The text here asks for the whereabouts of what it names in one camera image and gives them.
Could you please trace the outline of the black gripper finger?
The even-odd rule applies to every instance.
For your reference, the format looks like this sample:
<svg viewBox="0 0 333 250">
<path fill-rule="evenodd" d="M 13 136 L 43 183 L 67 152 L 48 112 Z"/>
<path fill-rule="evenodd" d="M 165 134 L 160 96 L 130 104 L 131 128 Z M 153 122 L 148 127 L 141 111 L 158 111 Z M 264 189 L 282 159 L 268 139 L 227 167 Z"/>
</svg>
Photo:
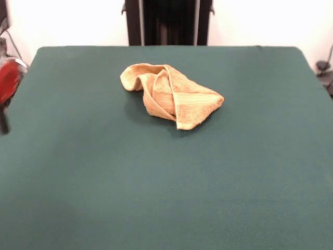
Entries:
<svg viewBox="0 0 333 250">
<path fill-rule="evenodd" d="M 7 116 L 5 114 L 5 108 L 3 105 L 1 105 L 0 108 L 0 126 L 1 126 L 1 134 L 9 133 L 9 125 L 7 121 Z"/>
</svg>

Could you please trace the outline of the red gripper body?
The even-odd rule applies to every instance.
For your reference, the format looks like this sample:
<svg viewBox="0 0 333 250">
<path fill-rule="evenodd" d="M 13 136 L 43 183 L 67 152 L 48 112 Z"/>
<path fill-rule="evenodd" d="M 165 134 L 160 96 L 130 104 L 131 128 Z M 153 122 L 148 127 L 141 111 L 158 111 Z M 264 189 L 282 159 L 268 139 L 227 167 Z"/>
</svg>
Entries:
<svg viewBox="0 0 333 250">
<path fill-rule="evenodd" d="M 19 85 L 19 66 L 13 59 L 1 59 L 1 105 L 12 98 Z"/>
</svg>

